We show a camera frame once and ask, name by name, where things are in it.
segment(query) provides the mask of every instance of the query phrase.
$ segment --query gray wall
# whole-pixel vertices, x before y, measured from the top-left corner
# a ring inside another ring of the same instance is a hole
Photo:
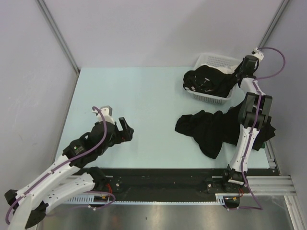
[[[241,58],[281,0],[46,0],[79,67],[193,66]]]
[[[272,124],[276,157],[284,174],[290,174],[302,208],[307,214],[307,1],[293,0],[266,46],[281,50],[287,60],[284,71],[260,82],[273,96]],[[257,76],[274,73],[282,58],[266,51]]]
[[[19,189],[51,164],[77,76],[34,0],[0,1],[0,229]]]

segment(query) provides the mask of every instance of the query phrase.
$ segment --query black cloth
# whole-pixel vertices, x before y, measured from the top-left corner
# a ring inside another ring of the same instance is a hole
[[[235,84],[237,84],[235,74],[225,74],[206,65],[188,71],[183,77],[185,90],[219,97],[227,97]]]
[[[228,110],[226,114],[217,111],[215,114],[201,110],[195,115],[182,115],[177,121],[175,131],[193,137],[201,151],[215,159],[222,143],[237,145],[240,135],[240,124],[237,121],[241,104]],[[275,136],[275,128],[271,126],[271,118],[260,130],[253,144],[254,150],[259,150],[263,142]]]

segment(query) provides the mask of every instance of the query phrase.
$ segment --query white tabletop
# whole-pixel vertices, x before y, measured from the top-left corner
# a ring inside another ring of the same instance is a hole
[[[224,105],[197,101],[182,88],[191,67],[83,68],[69,109],[57,156],[69,143],[91,131],[97,121],[92,106],[109,105],[112,117],[125,117],[135,132],[131,142],[114,145],[87,167],[225,168],[236,147],[223,143],[218,157],[206,157],[192,137],[175,131],[177,120],[204,109],[224,113],[244,99],[237,87]],[[252,151],[249,168],[268,168],[264,149]]]

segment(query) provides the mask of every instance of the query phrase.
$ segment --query metal post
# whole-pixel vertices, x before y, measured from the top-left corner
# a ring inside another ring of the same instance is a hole
[[[278,24],[279,20],[281,19],[281,16],[283,12],[285,11],[286,7],[288,6],[288,3],[290,0],[283,0],[282,3],[279,5],[278,10],[276,11],[269,27],[267,28],[267,31],[265,32],[264,36],[261,39],[261,42],[259,43],[258,47],[264,47],[267,41],[269,40],[269,37],[271,36],[272,32],[274,31],[276,25]]]
[[[44,18],[46,19],[48,25],[50,26],[50,29],[52,30],[54,36],[56,37],[57,41],[59,42],[59,45],[61,46],[61,49],[63,50],[65,56],[67,57],[68,61],[71,64],[71,67],[76,72],[77,76],[79,76],[80,70],[78,69],[77,63],[75,59],[73,58],[56,22],[54,21],[46,3],[44,0],[36,0],[38,7],[40,8]]]

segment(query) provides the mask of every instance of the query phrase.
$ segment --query crumpled black fabric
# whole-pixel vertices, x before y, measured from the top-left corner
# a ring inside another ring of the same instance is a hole
[[[175,131],[193,137],[199,144],[201,151],[215,159],[222,147],[222,143],[237,145],[240,135],[238,114],[241,104],[228,110],[207,113],[204,110],[195,115],[182,115],[177,121]],[[253,144],[254,150],[259,150],[263,142],[275,136],[275,128],[271,126],[271,117],[267,124],[260,130]]]
[[[235,74],[225,74],[207,65],[200,66],[196,70],[190,70],[183,77],[183,88],[185,90],[225,98],[235,84],[237,84]]]

